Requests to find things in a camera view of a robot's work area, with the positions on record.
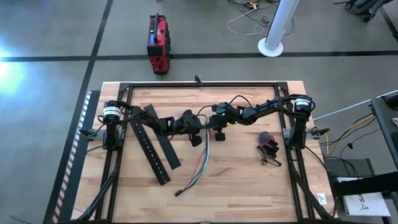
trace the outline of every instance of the concrete floor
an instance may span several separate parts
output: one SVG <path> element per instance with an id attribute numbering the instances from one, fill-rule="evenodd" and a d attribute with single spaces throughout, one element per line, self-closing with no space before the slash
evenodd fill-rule
<path id="1" fill-rule="evenodd" d="M 106 3 L 0 1 L 0 57 L 90 56 Z M 398 1 L 384 8 L 398 27 Z M 272 19 L 275 10 L 272 6 L 252 16 Z M 260 36 L 241 37 L 226 29 L 226 21 L 241 12 L 224 0 L 114 0 L 98 55 L 146 54 L 148 17 L 156 12 L 169 21 L 172 54 L 257 52 Z M 333 1 L 302 0 L 294 22 L 292 34 L 283 39 L 286 52 L 398 50 L 380 13 L 365 24 Z M 244 17 L 233 28 L 252 32 L 255 25 Z M 397 61 L 398 55 L 175 59 L 163 80 L 193 80 L 195 74 L 203 80 L 303 80 L 317 102 L 313 116 L 318 117 L 398 89 Z M 87 66 L 88 61 L 0 62 L 1 223 L 18 223 L 10 215 L 42 222 Z M 147 60 L 97 61 L 88 89 L 99 90 L 105 81 L 154 80 L 160 77 Z M 331 128 L 334 139 L 358 113 L 368 109 L 330 116 L 318 125 Z M 377 123 L 358 136 L 374 128 Z M 345 158 L 371 158 L 377 173 L 396 170 L 380 133 L 356 148 Z"/>

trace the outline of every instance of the white cable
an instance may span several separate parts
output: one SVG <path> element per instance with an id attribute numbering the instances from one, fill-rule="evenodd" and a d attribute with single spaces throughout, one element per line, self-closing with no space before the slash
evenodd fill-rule
<path id="1" fill-rule="evenodd" d="M 245 12 L 244 14 L 238 16 L 237 18 L 235 18 L 235 19 L 233 19 L 233 20 L 231 20 L 231 21 L 228 21 L 228 22 L 226 23 L 226 27 L 228 28 L 228 30 L 231 31 L 231 32 L 234 33 L 234 34 L 243 35 L 243 36 L 245 36 L 245 35 L 263 35 L 263 36 L 266 37 L 266 35 L 264 34 L 264 33 L 266 32 L 266 30 L 263 28 L 263 26 L 260 26 L 260 25 L 255 25 L 254 28 L 253 28 L 254 33 L 251 33 L 251 34 L 241 34 L 241 33 L 239 33 L 239 32 L 233 31 L 233 30 L 231 30 L 231 28 L 229 28 L 229 23 L 231 23 L 231 22 L 233 22 L 233 21 L 235 21 L 235 20 L 237 20 L 237 19 L 239 19 L 239 18 L 245 16 L 246 14 L 249 14 L 250 12 L 252 12 L 252 11 L 254 11 L 254 10 L 256 10 L 256 9 L 257 9 L 257 8 L 255 7 L 254 9 L 250 10 L 249 12 Z M 256 31 L 256 27 L 260 27 L 260 28 L 262 29 L 262 32 L 257 32 L 257 31 Z"/>

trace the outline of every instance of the black metal frame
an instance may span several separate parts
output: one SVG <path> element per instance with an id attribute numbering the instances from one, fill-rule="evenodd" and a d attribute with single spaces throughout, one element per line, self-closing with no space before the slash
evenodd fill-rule
<path id="1" fill-rule="evenodd" d="M 140 87 L 223 87 L 223 86 L 262 86 L 262 87 L 273 87 L 274 88 L 274 93 L 275 96 L 280 96 L 280 91 L 284 95 L 289 94 L 289 88 L 287 86 L 286 82 L 149 82 L 149 83 L 121 83 L 119 86 L 119 94 L 118 94 L 118 100 L 122 100 L 123 95 L 125 92 L 127 92 L 127 103 L 131 104 L 132 100 L 132 91 L 134 88 L 140 88 Z M 283 129 L 286 128 L 286 122 L 285 122 L 285 116 L 282 113 L 279 113 L 279 120 L 280 120 L 280 126 L 281 126 L 281 131 L 283 132 Z M 294 120 L 289 119 L 290 125 L 294 125 Z M 127 130 L 127 124 L 125 124 L 122 127 L 122 132 L 124 133 L 122 135 L 122 143 L 124 145 L 124 138 L 125 138 L 125 133 Z M 321 207 L 321 205 L 318 203 L 317 199 L 312 195 L 311 191 L 308 188 L 308 180 L 307 180 L 307 175 L 305 173 L 305 166 L 303 163 L 303 157 L 301 150 L 296 150 L 297 154 L 297 161 L 298 161 L 298 166 L 299 166 L 299 171 L 298 173 L 295 169 L 293 159 L 292 159 L 292 151 L 287 145 L 287 141 L 284 141 L 284 146 L 285 146 L 285 151 L 287 155 L 287 165 L 289 168 L 289 176 L 290 176 L 290 183 L 292 186 L 292 193 L 293 193 L 293 198 L 294 198 L 294 203 L 295 203 L 295 210 L 296 210 L 296 215 L 298 222 L 291 222 L 291 223 L 350 223 L 350 222 L 343 222 L 340 220 L 336 219 L 327 219 L 327 220 L 319 220 L 315 218 L 315 213 L 313 211 L 313 207 L 316 208 L 318 206 Z M 117 152 L 116 156 L 116 164 L 121 165 L 121 158 L 123 155 L 123 147 Z M 103 178 L 101 182 L 101 186 L 104 185 L 104 183 L 108 180 L 108 175 L 109 175 L 109 167 L 111 163 L 111 158 L 112 158 L 112 152 L 108 151 L 105 159 L 105 165 L 104 165 L 104 171 L 103 171 Z M 103 209 L 103 201 L 100 201 L 98 207 L 96 208 L 96 214 L 95 214 L 95 219 L 90 220 L 90 221 L 75 221 L 74 223 L 112 223 L 113 219 L 113 212 L 114 212 L 114 206 L 115 206 L 115 201 L 116 201 L 116 192 L 118 188 L 118 179 L 119 179 L 119 171 L 120 169 L 117 170 L 116 176 L 114 177 L 114 181 L 112 184 L 112 189 L 111 189 L 111 195 L 109 198 L 109 206 L 108 206 L 108 211 L 106 214 L 106 219 L 101 219 L 102 216 L 102 209 Z M 300 202 L 300 197 L 299 197 L 299 192 L 297 185 L 302 188 L 305 198 L 306 198 L 306 204 L 307 204 L 307 209 L 308 209 L 308 216 L 309 218 L 304 218 L 303 217 L 303 211 L 302 211 L 302 206 Z"/>

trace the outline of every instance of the red portable generator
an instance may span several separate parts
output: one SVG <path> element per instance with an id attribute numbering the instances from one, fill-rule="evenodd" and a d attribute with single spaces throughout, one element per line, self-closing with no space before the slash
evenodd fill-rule
<path id="1" fill-rule="evenodd" d="M 150 16 L 147 50 L 154 73 L 166 74 L 170 67 L 170 37 L 165 16 Z"/>

